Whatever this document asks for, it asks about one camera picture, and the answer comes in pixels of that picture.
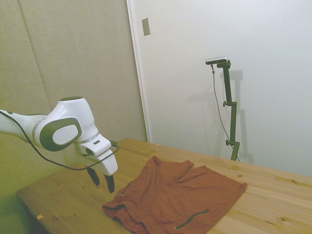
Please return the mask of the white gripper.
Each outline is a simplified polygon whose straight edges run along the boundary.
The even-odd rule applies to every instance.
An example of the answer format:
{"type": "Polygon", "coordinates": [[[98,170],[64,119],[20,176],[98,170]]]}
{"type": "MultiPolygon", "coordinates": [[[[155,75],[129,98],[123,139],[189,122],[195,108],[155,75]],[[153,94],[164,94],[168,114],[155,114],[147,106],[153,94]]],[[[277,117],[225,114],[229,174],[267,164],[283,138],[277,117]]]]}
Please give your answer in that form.
{"type": "MultiPolygon", "coordinates": [[[[104,174],[108,190],[112,194],[115,191],[115,181],[113,174],[118,170],[115,155],[111,150],[107,150],[97,157],[97,161],[100,161],[100,163],[96,164],[94,169],[104,174]]],[[[87,172],[93,183],[98,186],[100,184],[100,180],[94,169],[87,168],[87,172]]]]}

